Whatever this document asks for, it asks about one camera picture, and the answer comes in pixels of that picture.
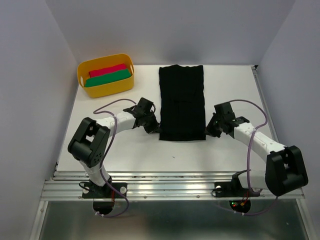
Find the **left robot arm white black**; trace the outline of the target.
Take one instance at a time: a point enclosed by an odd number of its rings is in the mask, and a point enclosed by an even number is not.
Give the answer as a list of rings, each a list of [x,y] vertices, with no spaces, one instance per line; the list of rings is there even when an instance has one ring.
[[[116,134],[143,127],[147,134],[158,133],[160,124],[152,110],[126,108],[111,117],[94,120],[84,118],[73,135],[67,151],[83,166],[89,177],[82,189],[106,197],[111,193],[112,177],[106,172],[103,161],[106,157],[109,138]]]

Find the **black t-shirt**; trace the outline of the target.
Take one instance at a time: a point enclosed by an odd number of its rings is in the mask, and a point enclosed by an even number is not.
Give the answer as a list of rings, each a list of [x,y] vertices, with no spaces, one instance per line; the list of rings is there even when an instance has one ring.
[[[161,141],[188,142],[206,139],[204,66],[160,67]]]

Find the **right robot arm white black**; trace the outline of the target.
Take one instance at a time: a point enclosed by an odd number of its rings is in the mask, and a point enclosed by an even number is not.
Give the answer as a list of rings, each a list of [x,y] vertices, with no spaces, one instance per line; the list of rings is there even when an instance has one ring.
[[[256,153],[264,162],[265,170],[238,171],[231,181],[216,182],[216,197],[258,197],[259,190],[268,190],[280,197],[309,183],[301,150],[293,146],[278,143],[258,131],[245,117],[236,117],[234,113],[221,115],[214,113],[205,132],[211,137],[219,138],[221,134],[248,147],[249,152]]]

